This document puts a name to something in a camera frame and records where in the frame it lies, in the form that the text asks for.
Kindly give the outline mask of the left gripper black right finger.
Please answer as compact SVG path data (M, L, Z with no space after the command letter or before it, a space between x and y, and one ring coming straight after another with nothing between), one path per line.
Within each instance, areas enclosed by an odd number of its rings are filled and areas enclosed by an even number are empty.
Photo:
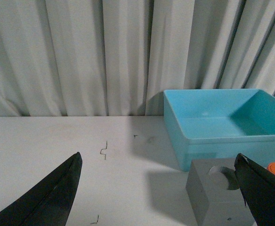
M235 175L252 216L258 226L275 226L275 174L239 153Z

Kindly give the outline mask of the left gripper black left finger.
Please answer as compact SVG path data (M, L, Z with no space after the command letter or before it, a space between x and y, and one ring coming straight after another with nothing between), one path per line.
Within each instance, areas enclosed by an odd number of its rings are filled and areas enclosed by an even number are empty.
M65 226L81 169L82 158L77 152L0 211L0 226Z

